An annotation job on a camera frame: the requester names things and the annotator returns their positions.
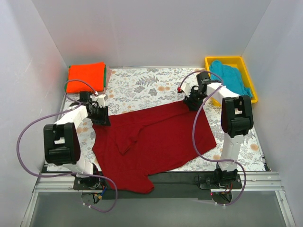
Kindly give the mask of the dark red t-shirt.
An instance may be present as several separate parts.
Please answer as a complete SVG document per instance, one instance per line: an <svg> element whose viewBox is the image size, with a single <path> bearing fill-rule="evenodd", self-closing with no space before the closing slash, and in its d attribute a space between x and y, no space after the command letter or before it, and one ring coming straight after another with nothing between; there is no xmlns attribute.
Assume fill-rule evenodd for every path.
<svg viewBox="0 0 303 227"><path fill-rule="evenodd" d="M112 115L110 126L93 125L93 152L112 189L149 193L150 175L179 168L197 157L192 128L197 112L181 101L153 108ZM195 132L200 154L216 147L204 112Z"/></svg>

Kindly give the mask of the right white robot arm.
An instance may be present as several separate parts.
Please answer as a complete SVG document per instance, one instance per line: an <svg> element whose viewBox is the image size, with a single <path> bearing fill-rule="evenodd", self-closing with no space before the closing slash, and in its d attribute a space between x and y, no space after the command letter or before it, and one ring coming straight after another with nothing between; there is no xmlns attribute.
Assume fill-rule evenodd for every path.
<svg viewBox="0 0 303 227"><path fill-rule="evenodd" d="M244 167L238 162L241 143L245 135L253 128L253 113L251 99L247 95L238 95L230 91L223 79L207 70L198 70L197 86L190 86L183 79L179 84L178 93L185 94L185 102L192 110L197 110L193 128L192 142L198 156L202 159L217 163L215 184L220 188L227 187L231 181L231 174L237 174L237 167ZM197 149L195 141L196 123L200 112L209 98L213 97L221 105L221 128L224 132L223 151L220 159L212 160L203 157Z"/></svg>

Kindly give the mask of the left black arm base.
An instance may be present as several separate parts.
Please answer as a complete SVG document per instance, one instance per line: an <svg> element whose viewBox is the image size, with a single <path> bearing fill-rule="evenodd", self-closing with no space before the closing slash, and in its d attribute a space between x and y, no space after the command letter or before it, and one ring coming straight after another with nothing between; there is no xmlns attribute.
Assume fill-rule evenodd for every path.
<svg viewBox="0 0 303 227"><path fill-rule="evenodd" d="M78 177L77 175L72 175L74 177L73 189L74 190L103 190L109 187L112 183L109 179L104 177Z"/></svg>

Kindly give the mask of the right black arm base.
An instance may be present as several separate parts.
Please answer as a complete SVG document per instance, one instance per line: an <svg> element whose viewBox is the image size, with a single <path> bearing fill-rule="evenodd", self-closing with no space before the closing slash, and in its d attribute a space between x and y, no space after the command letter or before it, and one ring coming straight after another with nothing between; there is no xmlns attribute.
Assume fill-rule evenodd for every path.
<svg viewBox="0 0 303 227"><path fill-rule="evenodd" d="M239 174L218 176L214 172L204 172L196 175L193 180L200 189L242 189Z"/></svg>

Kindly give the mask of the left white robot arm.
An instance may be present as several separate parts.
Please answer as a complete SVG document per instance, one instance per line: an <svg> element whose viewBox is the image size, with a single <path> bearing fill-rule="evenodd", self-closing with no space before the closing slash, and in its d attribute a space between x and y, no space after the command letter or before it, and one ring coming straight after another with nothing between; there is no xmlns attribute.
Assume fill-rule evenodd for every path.
<svg viewBox="0 0 303 227"><path fill-rule="evenodd" d="M44 127L45 160L49 164L63 166L78 177L90 189L100 186L101 178L97 167L81 156L80 143L76 129L85 119L94 124L110 126L107 95L80 92L79 100L73 101L62 118Z"/></svg>

